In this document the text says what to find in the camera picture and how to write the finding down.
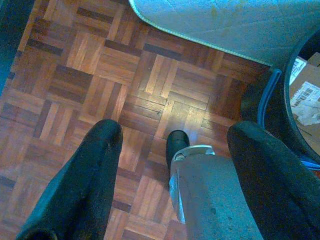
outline white label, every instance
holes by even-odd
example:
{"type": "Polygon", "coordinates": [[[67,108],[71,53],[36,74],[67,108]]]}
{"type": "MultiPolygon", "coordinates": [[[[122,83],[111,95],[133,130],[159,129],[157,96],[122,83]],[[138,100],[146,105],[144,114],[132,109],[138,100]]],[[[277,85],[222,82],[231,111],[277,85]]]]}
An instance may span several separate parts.
{"type": "Polygon", "coordinates": [[[307,63],[300,58],[296,58],[291,70],[291,75],[290,75],[290,81],[289,85],[291,85],[296,78],[298,77],[299,73],[304,69],[304,67],[307,65],[307,63]]]}
{"type": "Polygon", "coordinates": [[[303,101],[313,101],[317,102],[320,98],[320,87],[305,81],[298,91],[294,94],[290,100],[290,105],[295,108],[301,104],[303,101]]]}

